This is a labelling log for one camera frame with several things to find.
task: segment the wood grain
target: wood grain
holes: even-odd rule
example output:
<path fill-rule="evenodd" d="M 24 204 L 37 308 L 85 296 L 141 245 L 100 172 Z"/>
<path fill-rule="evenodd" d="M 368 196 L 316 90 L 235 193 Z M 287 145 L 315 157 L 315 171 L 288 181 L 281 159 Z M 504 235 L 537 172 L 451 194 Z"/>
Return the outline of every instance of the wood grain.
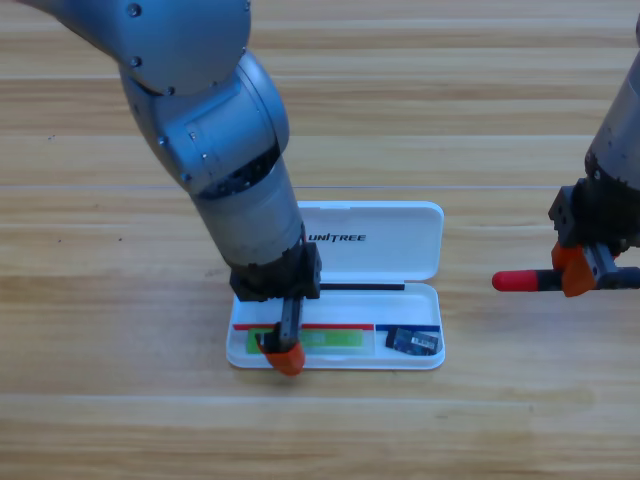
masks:
<path fill-rule="evenodd" d="M 0 479 L 639 478 L 637 294 L 490 284 L 549 265 L 547 210 L 637 52 L 637 2 L 253 8 L 298 198 L 444 209 L 445 364 L 230 367 L 228 269 L 112 62 L 0 0 Z"/>

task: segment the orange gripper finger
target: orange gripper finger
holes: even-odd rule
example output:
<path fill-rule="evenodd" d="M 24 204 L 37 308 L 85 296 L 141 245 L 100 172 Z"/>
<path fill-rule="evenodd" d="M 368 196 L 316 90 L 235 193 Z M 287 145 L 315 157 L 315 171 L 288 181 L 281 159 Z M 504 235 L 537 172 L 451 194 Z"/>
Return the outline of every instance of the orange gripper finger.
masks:
<path fill-rule="evenodd" d="M 596 288 L 596 279 L 584 253 L 574 258 L 562 274 L 562 291 L 567 297 L 577 297 Z"/>
<path fill-rule="evenodd" d="M 554 270 L 565 270 L 569 264 L 582 255 L 581 247 L 565 248 L 556 242 L 551 250 L 551 264 Z"/>
<path fill-rule="evenodd" d="M 266 353 L 259 345 L 260 350 L 267 357 L 273 368 L 288 377 L 295 377 L 304 368 L 305 354 L 300 342 L 285 353 Z"/>

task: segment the red strip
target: red strip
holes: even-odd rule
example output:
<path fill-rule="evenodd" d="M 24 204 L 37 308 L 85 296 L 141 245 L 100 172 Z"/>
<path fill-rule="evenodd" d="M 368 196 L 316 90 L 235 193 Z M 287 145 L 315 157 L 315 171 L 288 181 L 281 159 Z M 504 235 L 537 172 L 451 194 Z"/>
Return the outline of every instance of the red strip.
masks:
<path fill-rule="evenodd" d="M 239 323 L 233 326 L 236 331 L 247 331 L 252 328 L 273 328 L 273 324 L 268 323 Z M 331 323 L 305 323 L 302 325 L 304 329 L 314 330 L 373 330 L 373 325 L 368 323 L 353 323 L 353 324 L 331 324 Z"/>

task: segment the white case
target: white case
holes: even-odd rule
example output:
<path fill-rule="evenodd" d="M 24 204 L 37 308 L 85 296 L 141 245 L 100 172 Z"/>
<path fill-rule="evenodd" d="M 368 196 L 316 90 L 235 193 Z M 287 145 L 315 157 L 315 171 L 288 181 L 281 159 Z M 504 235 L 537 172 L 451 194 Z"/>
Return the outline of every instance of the white case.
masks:
<path fill-rule="evenodd" d="M 421 282 L 438 271 L 442 209 L 430 202 L 329 201 L 299 205 L 308 238 L 317 243 L 320 251 L 323 284 L 375 284 L 388 288 L 323 290 L 319 300 L 304 300 L 303 328 L 322 324 L 328 328 L 353 325 L 354 329 L 364 329 L 363 346 L 356 350 L 305 348 L 305 369 L 439 367 L 445 359 L 445 339 L 438 294 Z M 319 240 L 316 235 L 329 237 Z M 272 368 L 263 355 L 248 352 L 248 328 L 271 326 L 280 320 L 281 313 L 282 300 L 243 303 L 236 298 L 227 336 L 229 362 L 240 368 Z M 386 347 L 389 325 L 404 325 L 438 336 L 436 354 L 412 356 Z"/>

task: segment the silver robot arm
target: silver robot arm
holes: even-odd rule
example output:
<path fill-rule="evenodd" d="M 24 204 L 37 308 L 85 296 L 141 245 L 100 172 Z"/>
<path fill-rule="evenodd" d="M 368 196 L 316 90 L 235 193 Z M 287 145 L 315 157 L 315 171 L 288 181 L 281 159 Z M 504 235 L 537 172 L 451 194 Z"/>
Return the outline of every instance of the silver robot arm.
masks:
<path fill-rule="evenodd" d="M 118 64 L 141 133 L 193 200 L 238 298 L 285 298 L 283 320 L 297 321 L 301 299 L 320 295 L 321 262 L 282 159 L 284 104 L 246 48 L 249 0 L 19 1 Z"/>
<path fill-rule="evenodd" d="M 640 18 L 636 26 L 640 46 Z M 640 269 L 615 258 L 640 247 L 640 54 L 585 156 L 586 176 L 560 189 L 549 218 L 558 232 L 552 251 L 554 289 L 573 297 L 589 290 L 640 288 Z"/>

